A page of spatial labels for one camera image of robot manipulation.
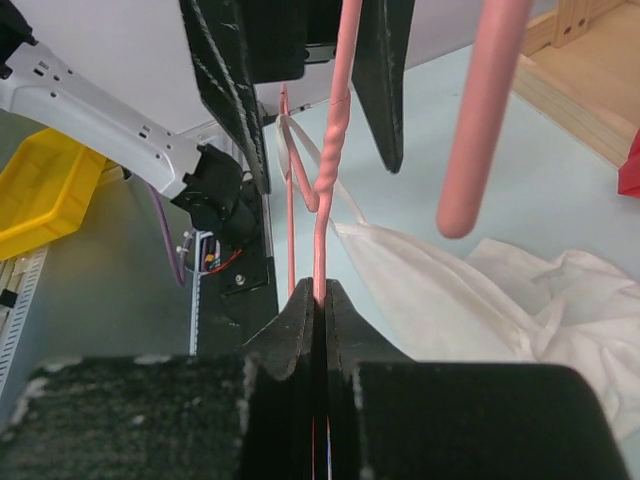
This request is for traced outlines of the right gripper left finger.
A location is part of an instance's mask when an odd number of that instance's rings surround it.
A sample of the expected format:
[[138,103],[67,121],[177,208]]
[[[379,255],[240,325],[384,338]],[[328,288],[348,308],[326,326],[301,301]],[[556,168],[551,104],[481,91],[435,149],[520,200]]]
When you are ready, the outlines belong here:
[[215,356],[38,367],[1,434],[5,479],[309,479],[312,284]]

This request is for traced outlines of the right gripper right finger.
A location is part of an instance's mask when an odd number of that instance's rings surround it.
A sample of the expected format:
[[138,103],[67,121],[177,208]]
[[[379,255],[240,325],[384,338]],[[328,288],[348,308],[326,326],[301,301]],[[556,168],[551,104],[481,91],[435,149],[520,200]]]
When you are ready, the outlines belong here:
[[592,388],[554,364],[415,361],[332,280],[325,300],[336,479],[625,479]]

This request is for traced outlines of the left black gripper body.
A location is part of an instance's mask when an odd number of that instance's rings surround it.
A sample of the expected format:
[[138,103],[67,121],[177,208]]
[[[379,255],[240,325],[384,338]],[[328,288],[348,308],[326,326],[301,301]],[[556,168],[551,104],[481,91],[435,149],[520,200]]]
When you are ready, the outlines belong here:
[[239,7],[253,83],[298,80],[308,65],[335,58],[340,0],[246,0]]

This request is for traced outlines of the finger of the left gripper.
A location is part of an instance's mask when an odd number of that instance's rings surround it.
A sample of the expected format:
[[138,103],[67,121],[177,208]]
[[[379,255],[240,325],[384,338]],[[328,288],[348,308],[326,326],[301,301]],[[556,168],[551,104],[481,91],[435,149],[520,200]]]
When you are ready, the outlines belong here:
[[200,99],[244,155],[259,192],[271,192],[263,125],[237,1],[179,3]]
[[362,3],[352,83],[384,167],[404,158],[403,87],[415,2]]

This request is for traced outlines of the pink wire hanger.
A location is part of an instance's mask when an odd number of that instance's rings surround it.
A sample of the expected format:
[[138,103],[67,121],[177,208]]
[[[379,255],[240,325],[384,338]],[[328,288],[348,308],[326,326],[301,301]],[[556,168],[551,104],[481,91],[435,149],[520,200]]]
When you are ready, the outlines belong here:
[[[528,1],[483,4],[438,213],[439,229],[449,237],[468,234],[477,220],[530,10]],[[316,216],[313,302],[311,317],[304,323],[312,332],[311,379],[317,389],[311,425],[316,479],[358,479],[364,467],[353,397],[357,362],[340,349],[335,313],[326,305],[326,236],[350,120],[349,83],[361,11],[359,1],[342,5],[328,126],[313,186],[305,184],[306,173],[294,147],[287,147],[303,198]]]

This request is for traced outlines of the white tank top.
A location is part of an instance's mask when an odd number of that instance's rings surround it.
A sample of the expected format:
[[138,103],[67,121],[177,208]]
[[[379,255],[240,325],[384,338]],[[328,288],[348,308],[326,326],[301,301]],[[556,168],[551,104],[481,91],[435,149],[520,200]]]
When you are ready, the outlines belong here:
[[639,286],[584,251],[545,261],[485,239],[458,258],[354,216],[333,222],[366,289],[415,360],[565,365],[598,397],[617,439],[639,428]]

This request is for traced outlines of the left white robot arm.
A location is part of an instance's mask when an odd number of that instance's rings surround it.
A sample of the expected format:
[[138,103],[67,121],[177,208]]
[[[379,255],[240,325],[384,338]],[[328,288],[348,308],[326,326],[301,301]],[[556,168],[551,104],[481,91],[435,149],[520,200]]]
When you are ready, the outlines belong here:
[[[184,1],[180,11],[201,101],[244,154],[260,193],[270,182],[255,88],[301,78],[317,47],[334,72],[318,177],[304,189],[311,211],[327,222],[353,98],[384,166],[400,169],[412,2]],[[1,106],[119,163],[223,244],[253,237],[257,220],[228,154],[165,129],[83,78],[35,39],[9,1],[1,5]]]

